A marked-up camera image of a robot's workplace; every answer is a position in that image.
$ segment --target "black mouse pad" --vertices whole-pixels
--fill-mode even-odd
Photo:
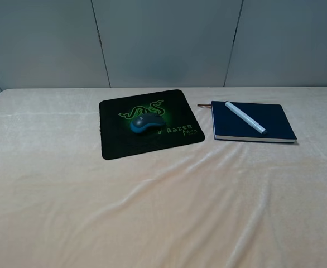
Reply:
[[[105,100],[99,110],[102,155],[107,160],[197,143],[205,138],[178,89]],[[166,125],[134,133],[131,121],[148,112],[159,114]]]

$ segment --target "pen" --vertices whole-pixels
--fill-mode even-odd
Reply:
[[[230,102],[226,102],[225,106],[230,109],[233,113],[239,116],[242,120],[244,120],[248,125],[258,131],[260,134],[265,135],[267,133],[266,129],[258,124],[253,118],[245,114],[242,110],[240,110],[237,106],[231,104]]]

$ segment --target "razer logo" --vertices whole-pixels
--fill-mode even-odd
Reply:
[[[165,113],[165,109],[159,107],[162,102],[164,102],[163,99],[150,103],[149,107],[136,106],[132,108],[130,113],[120,113],[119,116],[124,117],[125,119],[131,119],[144,113],[157,113],[159,115],[163,115]]]

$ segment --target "beige tablecloth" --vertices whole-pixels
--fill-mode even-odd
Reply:
[[[327,268],[327,88],[185,88],[204,142],[104,160],[99,102],[161,90],[0,94],[0,268]],[[298,144],[215,141],[212,100],[281,104]]]

